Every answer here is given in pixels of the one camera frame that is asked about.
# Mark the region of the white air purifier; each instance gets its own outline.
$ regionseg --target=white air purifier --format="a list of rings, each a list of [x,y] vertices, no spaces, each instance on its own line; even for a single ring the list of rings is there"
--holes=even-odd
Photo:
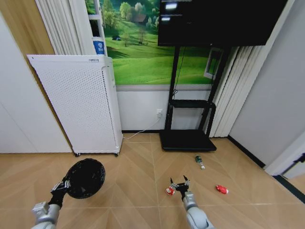
[[[118,155],[123,136],[112,58],[28,55],[28,59],[74,152]]]

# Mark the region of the white curtain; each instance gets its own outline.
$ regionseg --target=white curtain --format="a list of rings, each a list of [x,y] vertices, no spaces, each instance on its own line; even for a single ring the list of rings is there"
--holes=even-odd
[[[229,135],[295,0],[288,0],[265,46],[236,47],[224,70],[215,97],[216,113],[210,137]]]
[[[36,0],[57,55],[95,55],[84,0]]]

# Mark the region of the black mesh strainer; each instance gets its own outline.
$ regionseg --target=black mesh strainer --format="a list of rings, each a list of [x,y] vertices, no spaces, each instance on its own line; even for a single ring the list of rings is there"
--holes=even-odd
[[[105,181],[105,168],[101,162],[87,158],[73,165],[63,181],[70,182],[67,193],[76,199],[94,195]]]

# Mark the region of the stand base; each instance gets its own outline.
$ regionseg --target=stand base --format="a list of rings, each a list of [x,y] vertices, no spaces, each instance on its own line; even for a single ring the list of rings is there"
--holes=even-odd
[[[160,139],[164,150],[215,151],[216,146],[202,130],[162,130]]]

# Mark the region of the landscape picture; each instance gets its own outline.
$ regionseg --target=landscape picture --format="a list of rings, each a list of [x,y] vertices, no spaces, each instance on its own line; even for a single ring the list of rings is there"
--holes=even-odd
[[[158,46],[160,0],[100,0],[100,3],[116,84],[169,84],[174,47]],[[94,14],[93,0],[86,0],[86,5],[88,13]],[[185,49],[179,84],[212,83],[203,76],[209,51],[209,48]],[[183,52],[181,47],[178,69]]]

